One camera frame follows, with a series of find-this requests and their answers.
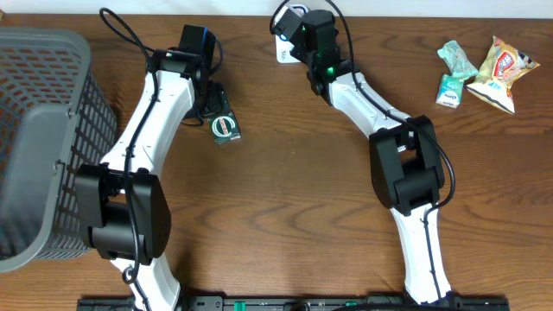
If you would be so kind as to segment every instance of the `wood grain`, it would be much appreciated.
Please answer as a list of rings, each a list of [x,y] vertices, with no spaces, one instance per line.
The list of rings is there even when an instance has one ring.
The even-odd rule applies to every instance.
[[[154,48],[174,46],[182,25],[193,23],[208,26],[225,50],[213,78],[225,83],[242,139],[216,147],[206,128],[180,128],[162,175],[173,216],[168,259],[186,288],[242,296],[402,289],[397,229],[372,191],[367,141],[311,92],[305,66],[277,63],[269,18],[124,19]],[[551,21],[348,22],[366,79],[398,109],[428,115],[454,164],[456,196],[440,211],[452,286],[466,295],[506,295],[514,311],[553,309]],[[82,34],[123,129],[142,93],[144,60],[137,48],[97,16],[7,15],[2,25]],[[542,64],[513,87],[517,115],[468,92],[456,110],[434,104],[448,72],[435,51],[456,39],[479,65],[492,35]],[[344,35],[339,39],[346,55]],[[129,293],[94,252],[0,275],[1,310],[72,310],[82,296]]]

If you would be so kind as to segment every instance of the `perforated basket side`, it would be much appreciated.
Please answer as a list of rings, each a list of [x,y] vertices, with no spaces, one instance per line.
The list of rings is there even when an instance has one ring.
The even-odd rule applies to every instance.
[[[75,174],[83,163],[97,164],[113,143],[117,120],[94,77],[89,73],[80,100],[73,143],[67,158],[52,233],[38,259],[78,257],[87,252],[79,235]]]

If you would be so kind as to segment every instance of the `chip bag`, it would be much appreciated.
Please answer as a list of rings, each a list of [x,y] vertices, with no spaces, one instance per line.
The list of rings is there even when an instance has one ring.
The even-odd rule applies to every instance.
[[[512,83],[538,66],[530,57],[494,36],[478,76],[467,89],[488,104],[514,114]]]

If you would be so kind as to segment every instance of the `wooden table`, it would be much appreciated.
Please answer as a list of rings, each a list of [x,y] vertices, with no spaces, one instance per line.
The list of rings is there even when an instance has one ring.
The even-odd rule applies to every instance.
[[[397,228],[372,190],[366,138],[311,92],[304,65],[277,63],[268,17],[125,20],[154,48],[174,46],[183,24],[192,23],[208,26],[225,49],[213,78],[225,83],[242,139],[217,147],[206,127],[181,127],[162,175],[173,216],[168,260],[185,288],[241,296],[402,290]],[[466,295],[506,295],[512,310],[553,309],[552,22],[348,21],[366,79],[399,110],[429,116],[454,164],[457,192],[440,211],[452,286]],[[97,16],[7,15],[1,25],[82,34],[123,129],[143,88],[144,59],[136,47]],[[436,50],[456,39],[478,66],[492,35],[542,65],[515,83],[517,115],[468,92],[456,110],[434,104],[448,73]],[[2,310],[74,310],[82,296],[129,293],[94,251],[0,276]]]

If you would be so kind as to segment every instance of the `teal wrapper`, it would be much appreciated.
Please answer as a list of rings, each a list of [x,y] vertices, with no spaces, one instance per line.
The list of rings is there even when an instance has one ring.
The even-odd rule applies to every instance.
[[[437,104],[457,108],[457,106],[461,103],[462,91],[462,81],[444,74],[442,76],[442,83],[440,83],[440,89],[438,90],[438,96],[436,97],[435,102]]]
[[[451,76],[455,79],[464,81],[478,74],[478,70],[468,61],[467,55],[455,40],[444,44],[438,50],[438,56],[448,64]]]

